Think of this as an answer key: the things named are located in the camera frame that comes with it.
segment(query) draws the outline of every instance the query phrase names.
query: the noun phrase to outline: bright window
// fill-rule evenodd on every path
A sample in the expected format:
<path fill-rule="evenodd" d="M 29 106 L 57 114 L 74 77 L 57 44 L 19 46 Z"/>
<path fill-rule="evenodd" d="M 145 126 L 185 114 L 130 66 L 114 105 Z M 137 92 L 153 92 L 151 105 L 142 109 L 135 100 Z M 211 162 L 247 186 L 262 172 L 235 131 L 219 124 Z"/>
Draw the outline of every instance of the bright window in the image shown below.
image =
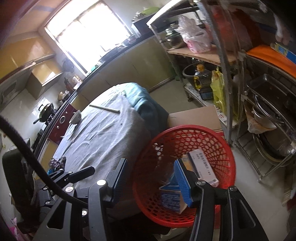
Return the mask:
<path fill-rule="evenodd" d="M 86 72 L 130 36 L 115 13 L 98 0 L 71 0 L 45 28 Z"/>

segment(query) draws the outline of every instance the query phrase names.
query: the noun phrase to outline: screw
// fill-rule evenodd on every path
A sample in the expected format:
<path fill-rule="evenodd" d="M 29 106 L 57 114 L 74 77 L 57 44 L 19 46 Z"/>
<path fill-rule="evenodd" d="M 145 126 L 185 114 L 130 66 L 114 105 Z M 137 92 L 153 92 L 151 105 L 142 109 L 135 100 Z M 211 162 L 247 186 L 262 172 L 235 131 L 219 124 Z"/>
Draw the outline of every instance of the screw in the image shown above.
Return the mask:
<path fill-rule="evenodd" d="M 74 190 L 74 187 L 70 186 L 70 187 L 66 187 L 65 191 L 66 192 L 72 192 Z"/>
<path fill-rule="evenodd" d="M 196 182 L 196 185 L 204 186 L 204 185 L 205 185 L 205 181 L 204 181 L 204 180 L 198 180 L 198 181 Z"/>
<path fill-rule="evenodd" d="M 99 185 L 99 186 L 104 186 L 106 184 L 106 181 L 104 179 L 101 179 L 101 180 L 98 180 L 96 182 L 96 184 Z"/>
<path fill-rule="evenodd" d="M 230 191 L 233 191 L 233 192 L 236 192 L 237 191 L 237 187 L 236 186 L 231 186 L 229 189 L 230 189 Z"/>

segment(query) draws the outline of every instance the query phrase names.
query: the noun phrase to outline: red plastic basket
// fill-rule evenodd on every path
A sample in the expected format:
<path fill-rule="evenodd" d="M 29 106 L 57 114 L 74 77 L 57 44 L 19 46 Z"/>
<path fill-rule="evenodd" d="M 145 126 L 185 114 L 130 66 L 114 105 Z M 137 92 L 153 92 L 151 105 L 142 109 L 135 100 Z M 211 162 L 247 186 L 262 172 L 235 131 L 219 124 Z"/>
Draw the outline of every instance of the red plastic basket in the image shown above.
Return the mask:
<path fill-rule="evenodd" d="M 226 141 L 203 126 L 185 125 L 168 129 L 156 136 L 141 152 L 133 169 L 133 195 L 141 211 L 152 221 L 171 228 L 193 225 L 195 209 L 177 214 L 161 205 L 159 174 L 173 167 L 176 158 L 202 149 L 219 180 L 220 188 L 234 185 L 235 162 Z"/>

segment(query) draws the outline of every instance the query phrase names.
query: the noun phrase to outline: wok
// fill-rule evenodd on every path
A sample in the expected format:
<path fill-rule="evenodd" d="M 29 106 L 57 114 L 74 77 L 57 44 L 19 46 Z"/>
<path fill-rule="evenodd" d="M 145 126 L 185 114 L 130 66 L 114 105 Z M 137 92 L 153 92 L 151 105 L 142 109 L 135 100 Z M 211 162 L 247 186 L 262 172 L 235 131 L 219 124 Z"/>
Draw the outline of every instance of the wok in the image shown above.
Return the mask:
<path fill-rule="evenodd" d="M 39 118 L 33 122 L 33 124 L 36 124 L 38 121 L 40 122 L 46 122 L 47 119 L 50 117 L 54 110 L 54 105 L 52 103 L 47 104 L 46 106 L 43 107 L 42 111 L 40 112 Z"/>

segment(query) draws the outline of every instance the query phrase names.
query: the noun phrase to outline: yellow plastic bag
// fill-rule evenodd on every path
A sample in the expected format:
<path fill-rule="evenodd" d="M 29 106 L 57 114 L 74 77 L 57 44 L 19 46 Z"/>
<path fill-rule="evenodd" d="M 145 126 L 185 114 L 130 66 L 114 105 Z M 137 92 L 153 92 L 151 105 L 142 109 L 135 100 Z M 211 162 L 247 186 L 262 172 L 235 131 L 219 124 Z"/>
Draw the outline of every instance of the yellow plastic bag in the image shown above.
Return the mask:
<path fill-rule="evenodd" d="M 214 105 L 226 115 L 226 104 L 224 96 L 224 79 L 223 74 L 219 71 L 219 67 L 212 71 L 211 88 L 213 90 Z"/>

